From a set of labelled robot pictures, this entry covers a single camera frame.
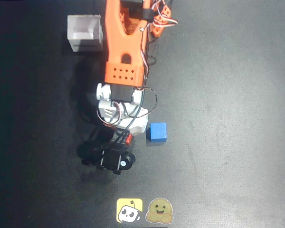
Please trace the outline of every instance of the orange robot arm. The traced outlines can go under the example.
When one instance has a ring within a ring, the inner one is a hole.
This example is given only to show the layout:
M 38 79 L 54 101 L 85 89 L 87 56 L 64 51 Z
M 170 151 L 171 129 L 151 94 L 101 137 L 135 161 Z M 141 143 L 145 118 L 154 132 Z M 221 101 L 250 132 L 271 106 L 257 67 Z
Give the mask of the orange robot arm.
M 144 9 L 149 9 L 151 0 L 145 0 Z M 105 27 L 109 50 L 106 63 L 105 82 L 126 86 L 143 86 L 144 63 L 141 56 L 146 50 L 148 29 L 146 20 L 132 19 L 129 10 L 121 6 L 120 0 L 107 0 Z

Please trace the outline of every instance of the red and white wire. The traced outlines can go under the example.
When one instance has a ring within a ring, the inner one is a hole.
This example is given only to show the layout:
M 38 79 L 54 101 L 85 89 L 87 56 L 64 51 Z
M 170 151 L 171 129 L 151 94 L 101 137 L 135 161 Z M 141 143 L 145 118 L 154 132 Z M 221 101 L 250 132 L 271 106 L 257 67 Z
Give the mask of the red and white wire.
M 156 27 L 172 27 L 174 25 L 178 24 L 178 21 L 172 18 L 168 18 L 166 15 L 163 15 L 160 12 L 160 9 L 158 8 L 158 3 L 163 2 L 164 5 L 166 5 L 166 2 L 164 0 L 157 0 L 155 3 L 153 3 L 153 5 L 151 6 L 151 9 L 153 10 L 155 7 L 157 9 L 158 14 L 164 18 L 165 20 L 167 20 L 168 22 L 171 22 L 172 24 L 162 24 L 162 22 L 158 21 L 157 19 L 154 19 L 153 25 Z

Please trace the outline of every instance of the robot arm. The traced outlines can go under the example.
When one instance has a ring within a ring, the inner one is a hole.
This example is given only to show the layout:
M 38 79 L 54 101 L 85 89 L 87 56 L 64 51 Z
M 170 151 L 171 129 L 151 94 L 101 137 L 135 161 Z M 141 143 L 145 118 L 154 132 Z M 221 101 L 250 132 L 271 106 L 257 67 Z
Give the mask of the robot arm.
M 97 115 L 114 129 L 109 144 L 98 149 L 96 166 L 120 174 L 135 161 L 126 151 L 132 136 L 143 133 L 148 110 L 142 108 L 150 33 L 159 37 L 165 27 L 177 24 L 164 0 L 107 0 L 105 28 L 109 57 L 104 83 L 97 86 Z

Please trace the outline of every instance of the white joint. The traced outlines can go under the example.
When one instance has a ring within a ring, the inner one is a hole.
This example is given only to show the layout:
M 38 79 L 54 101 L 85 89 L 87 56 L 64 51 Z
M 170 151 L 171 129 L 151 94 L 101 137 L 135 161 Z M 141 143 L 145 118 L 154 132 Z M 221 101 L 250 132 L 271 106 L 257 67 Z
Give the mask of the white joint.
M 99 83 L 97 85 L 97 91 L 96 91 L 97 100 L 109 101 L 110 96 L 111 96 L 111 86 L 110 85 L 103 86 L 101 83 Z
M 142 101 L 142 95 L 143 95 L 142 91 L 139 91 L 137 89 L 134 90 L 134 92 L 132 94 L 134 105 L 140 105 L 140 103 Z

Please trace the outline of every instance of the white box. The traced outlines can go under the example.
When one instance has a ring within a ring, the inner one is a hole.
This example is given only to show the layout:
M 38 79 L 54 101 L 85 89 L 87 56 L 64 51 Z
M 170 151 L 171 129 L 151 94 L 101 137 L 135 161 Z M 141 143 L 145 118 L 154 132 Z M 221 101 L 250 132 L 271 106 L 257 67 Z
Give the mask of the white box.
M 74 52 L 102 51 L 103 31 L 100 15 L 68 15 L 67 39 Z

